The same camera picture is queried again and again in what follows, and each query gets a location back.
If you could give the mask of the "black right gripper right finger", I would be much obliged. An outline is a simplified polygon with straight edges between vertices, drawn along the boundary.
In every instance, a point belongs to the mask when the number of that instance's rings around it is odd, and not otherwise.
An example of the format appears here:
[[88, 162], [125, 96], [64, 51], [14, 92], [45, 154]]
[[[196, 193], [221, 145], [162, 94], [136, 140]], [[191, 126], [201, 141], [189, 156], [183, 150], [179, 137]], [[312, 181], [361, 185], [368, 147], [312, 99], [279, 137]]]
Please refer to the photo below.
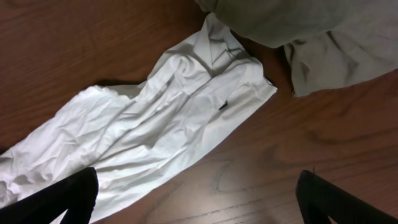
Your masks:
[[309, 170], [303, 170], [295, 189], [305, 224], [397, 224], [397, 219], [356, 198]]

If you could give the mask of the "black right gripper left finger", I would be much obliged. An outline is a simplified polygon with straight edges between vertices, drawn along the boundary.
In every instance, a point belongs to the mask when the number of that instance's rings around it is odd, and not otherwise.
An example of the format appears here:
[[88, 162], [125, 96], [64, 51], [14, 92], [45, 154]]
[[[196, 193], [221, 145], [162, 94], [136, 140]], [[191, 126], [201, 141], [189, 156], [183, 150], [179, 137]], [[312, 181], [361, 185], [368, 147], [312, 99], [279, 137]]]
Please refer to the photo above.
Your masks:
[[19, 202], [1, 209], [1, 223], [88, 224], [99, 191], [95, 168], [87, 167]]

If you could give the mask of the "white t-shirt with black print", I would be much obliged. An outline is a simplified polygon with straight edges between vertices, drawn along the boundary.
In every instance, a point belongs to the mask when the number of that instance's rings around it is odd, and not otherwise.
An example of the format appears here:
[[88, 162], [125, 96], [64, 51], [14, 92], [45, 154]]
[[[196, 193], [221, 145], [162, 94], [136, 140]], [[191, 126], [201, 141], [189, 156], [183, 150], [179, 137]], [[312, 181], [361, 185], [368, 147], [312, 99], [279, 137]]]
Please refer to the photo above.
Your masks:
[[91, 222], [129, 207], [194, 165], [276, 88], [229, 27], [207, 15], [140, 85], [90, 86], [1, 156], [1, 206], [93, 167]]

